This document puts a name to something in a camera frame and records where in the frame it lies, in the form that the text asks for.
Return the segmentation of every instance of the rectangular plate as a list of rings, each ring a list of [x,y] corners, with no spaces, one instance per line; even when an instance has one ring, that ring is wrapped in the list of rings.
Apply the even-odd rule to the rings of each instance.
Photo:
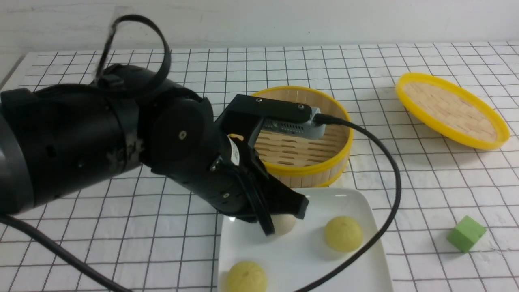
[[[230,268],[252,260],[263,267],[268,292],[295,291],[343,263],[349,254],[337,253],[324,241],[324,226],[336,216],[357,220],[364,244],[377,232],[375,217],[366,198],[356,190],[332,188],[295,189],[310,203],[304,220],[283,236],[266,237],[259,224],[224,217],[218,260],[218,291],[225,292]],[[381,241],[339,275],[313,291],[393,292],[392,280]]]

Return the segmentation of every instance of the table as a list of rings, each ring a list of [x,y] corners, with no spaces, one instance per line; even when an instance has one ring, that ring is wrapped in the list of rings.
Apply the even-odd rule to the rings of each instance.
[[[157,70],[161,50],[116,50],[111,63]],[[384,235],[394,287],[407,291],[519,291],[519,42],[174,49],[169,78],[209,97],[218,116],[236,94],[300,85],[321,90],[391,150],[402,170],[395,223]],[[11,87],[89,83],[100,51],[30,53]],[[476,151],[404,110],[405,72],[437,75],[481,97],[508,121],[510,140]],[[355,188],[379,223],[393,201],[381,152],[356,134],[332,186]],[[469,215],[488,232],[467,255],[446,241]],[[141,167],[18,216],[134,290],[216,291],[221,216],[173,181]],[[103,291],[11,228],[0,226],[1,291]]]

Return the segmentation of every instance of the screw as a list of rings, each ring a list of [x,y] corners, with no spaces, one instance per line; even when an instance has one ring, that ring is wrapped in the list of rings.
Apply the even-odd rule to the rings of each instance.
[[[179,139],[180,140],[184,140],[186,138],[186,136],[187,136],[187,132],[186,131],[181,131],[179,133]]]

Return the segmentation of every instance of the black strap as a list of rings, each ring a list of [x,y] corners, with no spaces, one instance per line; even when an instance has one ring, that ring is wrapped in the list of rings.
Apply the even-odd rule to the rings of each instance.
[[[106,40],[106,43],[104,45],[103,53],[101,55],[101,58],[99,60],[98,67],[95,71],[95,82],[97,83],[99,79],[103,75],[103,68],[106,64],[106,60],[108,58],[108,51],[110,51],[110,48],[112,47],[112,41],[114,40],[115,33],[117,32],[117,26],[121,22],[125,21],[133,21],[133,22],[139,22],[144,25],[149,26],[152,30],[154,30],[160,37],[162,41],[162,45],[164,46],[164,58],[162,59],[162,64],[160,65],[159,71],[153,76],[153,78],[148,82],[148,84],[144,85],[143,87],[133,90],[131,92],[132,96],[138,96],[142,97],[153,91],[155,88],[157,88],[166,78],[168,78],[169,74],[169,68],[171,66],[171,54],[169,50],[169,45],[166,39],[164,38],[164,35],[160,31],[159,27],[153,23],[149,18],[146,18],[141,15],[136,14],[130,14],[130,15],[124,15],[119,18],[117,18],[114,23],[112,23],[110,34],[108,35],[108,39]]]
[[[56,94],[65,94],[68,92],[77,93],[77,92],[89,92],[92,94],[97,95],[104,95],[107,97],[128,97],[128,98],[135,98],[139,97],[142,98],[146,96],[148,93],[152,92],[155,88],[157,88],[166,78],[168,78],[169,74],[169,68],[171,66],[171,53],[169,49],[169,45],[164,38],[164,35],[160,31],[159,27],[154,24],[150,19],[140,16],[140,15],[125,15],[117,18],[114,23],[111,26],[110,34],[108,36],[108,39],[106,40],[106,43],[104,45],[103,53],[101,55],[101,58],[99,60],[98,67],[95,71],[95,84],[99,85],[99,79],[103,76],[103,67],[106,64],[106,60],[108,58],[108,51],[110,51],[110,48],[112,46],[112,41],[114,39],[116,28],[117,26],[124,21],[133,21],[133,22],[140,22],[144,25],[149,26],[152,28],[160,37],[162,40],[162,44],[164,46],[164,58],[162,59],[162,64],[160,65],[159,71],[153,76],[153,78],[148,82],[148,84],[144,85],[143,87],[132,90],[132,91],[114,91],[114,90],[107,90],[103,88],[102,86],[91,86],[91,85],[85,85],[85,84],[56,84],[41,90],[38,90],[35,92],[40,97],[52,97]]]

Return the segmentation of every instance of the green cube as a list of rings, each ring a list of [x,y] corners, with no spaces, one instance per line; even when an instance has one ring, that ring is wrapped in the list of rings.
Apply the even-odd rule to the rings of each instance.
[[[449,233],[447,241],[466,254],[485,232],[486,228],[469,216],[465,216]]]

